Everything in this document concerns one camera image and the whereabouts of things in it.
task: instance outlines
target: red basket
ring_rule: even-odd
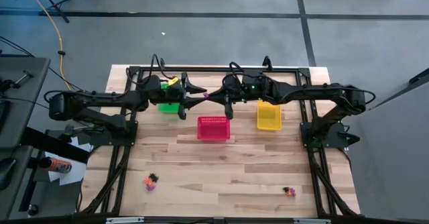
[[[227,140],[229,135],[229,120],[226,117],[198,117],[199,140]]]

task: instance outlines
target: yellow cable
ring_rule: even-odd
[[[56,24],[54,22],[54,20],[52,19],[51,15],[46,11],[45,7],[42,5],[42,3],[40,3],[39,0],[36,0],[39,4],[39,6],[43,9],[43,11],[45,11],[45,14],[48,16],[49,20],[51,21],[52,25],[54,26],[56,33],[58,34],[58,40],[60,41],[60,50],[62,51],[62,39],[61,39],[61,34],[60,31],[58,30],[58,28],[56,27]],[[62,62],[63,62],[63,55],[60,54],[60,74],[62,76],[62,78],[64,80],[66,80],[66,77],[64,77],[64,73],[62,72]],[[72,90],[72,88],[70,87],[70,85],[64,81],[64,83],[66,83],[66,86],[68,88],[68,90]]]

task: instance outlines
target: yellow basket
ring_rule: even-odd
[[[282,110],[280,105],[257,102],[257,128],[262,130],[282,129]]]

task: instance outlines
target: small toy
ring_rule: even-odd
[[[158,176],[155,174],[150,174],[149,177],[145,177],[143,179],[143,182],[146,184],[146,190],[147,191],[153,191],[156,187],[155,183],[158,181]]]
[[[292,187],[284,187],[283,191],[286,193],[286,196],[288,197],[296,196],[295,190]]]

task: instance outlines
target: plastic basket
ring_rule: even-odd
[[[162,89],[166,89],[168,84],[163,83],[161,85]],[[162,103],[158,104],[158,111],[161,113],[177,113],[179,112],[179,103]]]
[[[198,117],[199,140],[229,139],[229,120],[226,117]]]
[[[281,130],[282,110],[279,105],[264,101],[257,102],[257,128],[261,130]]]

